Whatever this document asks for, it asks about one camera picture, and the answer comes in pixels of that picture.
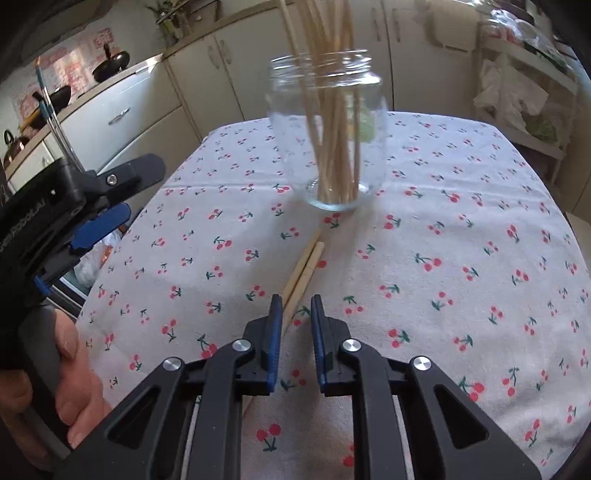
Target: screw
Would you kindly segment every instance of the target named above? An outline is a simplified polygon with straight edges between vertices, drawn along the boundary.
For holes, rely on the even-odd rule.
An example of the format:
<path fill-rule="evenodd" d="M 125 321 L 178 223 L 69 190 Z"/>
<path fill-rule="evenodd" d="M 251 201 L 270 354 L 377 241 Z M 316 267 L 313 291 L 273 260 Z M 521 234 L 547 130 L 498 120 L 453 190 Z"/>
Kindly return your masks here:
<path fill-rule="evenodd" d="M 176 358 L 175 356 L 171 356 L 167 358 L 164 362 L 162 362 L 162 366 L 164 367 L 164 369 L 168 370 L 169 372 L 174 372 L 175 370 L 178 370 L 179 368 L 181 368 L 181 364 L 181 359 Z"/>
<path fill-rule="evenodd" d="M 413 367 L 424 372 L 431 368 L 431 361 L 426 356 L 418 356 L 413 360 Z"/>
<path fill-rule="evenodd" d="M 358 352 L 361 350 L 361 342 L 354 338 L 350 338 L 343 342 L 343 348 L 348 352 Z"/>
<path fill-rule="evenodd" d="M 241 338 L 240 340 L 236 340 L 232 344 L 232 348 L 237 352 L 246 352 L 251 349 L 252 344 L 246 340 L 245 338 Z"/>

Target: black kettle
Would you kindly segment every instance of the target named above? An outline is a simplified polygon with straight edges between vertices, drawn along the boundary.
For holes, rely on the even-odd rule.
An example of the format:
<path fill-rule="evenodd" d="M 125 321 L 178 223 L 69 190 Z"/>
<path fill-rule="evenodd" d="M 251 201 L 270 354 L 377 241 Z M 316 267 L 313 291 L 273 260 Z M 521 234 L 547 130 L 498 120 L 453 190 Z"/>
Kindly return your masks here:
<path fill-rule="evenodd" d="M 29 139 L 27 137 L 14 138 L 14 135 L 10 130 L 5 130 L 4 142 L 6 143 L 8 150 L 4 155 L 2 166 L 4 167 L 4 170 L 6 170 L 14 158 L 24 150 L 25 145 L 29 143 Z"/>

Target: tablecloth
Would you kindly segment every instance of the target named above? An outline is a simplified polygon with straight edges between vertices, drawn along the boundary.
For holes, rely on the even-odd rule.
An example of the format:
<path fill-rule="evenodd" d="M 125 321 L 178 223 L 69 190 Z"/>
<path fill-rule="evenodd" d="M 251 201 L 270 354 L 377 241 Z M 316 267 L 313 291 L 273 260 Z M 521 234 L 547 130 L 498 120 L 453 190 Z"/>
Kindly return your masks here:
<path fill-rule="evenodd" d="M 591 284 L 547 189 L 499 131 L 389 113 L 387 176 L 350 215 L 297 199 L 267 119 L 217 129 L 102 268 L 78 320 L 116 404 L 164 358 L 208 358 L 266 314 L 309 237 L 323 258 L 243 421 L 242 478 L 353 478 L 348 398 L 315 379 L 309 302 L 381 354 L 431 357 L 548 479 L 591 420 Z"/>

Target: glass jar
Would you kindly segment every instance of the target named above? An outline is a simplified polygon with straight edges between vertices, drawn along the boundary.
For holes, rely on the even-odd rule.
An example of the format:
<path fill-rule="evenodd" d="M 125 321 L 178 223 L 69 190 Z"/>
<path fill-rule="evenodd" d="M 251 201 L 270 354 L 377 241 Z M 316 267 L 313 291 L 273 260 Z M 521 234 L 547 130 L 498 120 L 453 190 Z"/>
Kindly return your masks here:
<path fill-rule="evenodd" d="M 385 175 L 386 102 L 366 50 L 271 62 L 269 117 L 292 188 L 321 209 L 353 209 Z"/>

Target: pot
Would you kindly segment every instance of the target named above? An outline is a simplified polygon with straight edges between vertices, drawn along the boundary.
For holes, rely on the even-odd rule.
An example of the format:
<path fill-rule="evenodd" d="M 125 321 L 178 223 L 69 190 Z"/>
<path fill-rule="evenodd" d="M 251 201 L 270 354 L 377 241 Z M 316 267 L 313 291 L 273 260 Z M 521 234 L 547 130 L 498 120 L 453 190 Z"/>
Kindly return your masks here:
<path fill-rule="evenodd" d="M 8 150 L 4 155 L 4 162 L 2 162 L 2 166 L 4 167 L 4 170 L 6 170 L 14 158 L 24 150 L 25 145 L 29 143 L 29 139 L 27 137 L 14 138 L 14 135 L 10 130 L 5 130 L 4 142 L 8 146 Z"/>
<path fill-rule="evenodd" d="M 56 115 L 68 106 L 68 103 L 70 103 L 71 96 L 72 88 L 69 85 L 65 85 L 62 88 L 57 89 L 49 96 L 51 104 L 53 105 L 53 109 L 56 111 Z M 43 97 L 39 92 L 34 92 L 33 98 L 37 102 L 41 102 L 43 100 Z M 40 130 L 45 126 L 46 123 L 47 120 L 43 118 L 43 115 L 41 114 L 39 108 L 36 108 L 31 115 L 29 115 L 22 121 L 22 123 L 19 125 L 19 130 L 22 132 L 26 129 L 26 127 L 31 127 L 35 130 Z"/>
<path fill-rule="evenodd" d="M 103 49 L 105 50 L 107 59 L 92 71 L 92 76 L 98 83 L 104 82 L 121 70 L 125 70 L 127 65 L 129 65 L 129 53 L 126 51 L 120 51 L 111 56 L 111 49 L 108 44 L 105 43 Z"/>

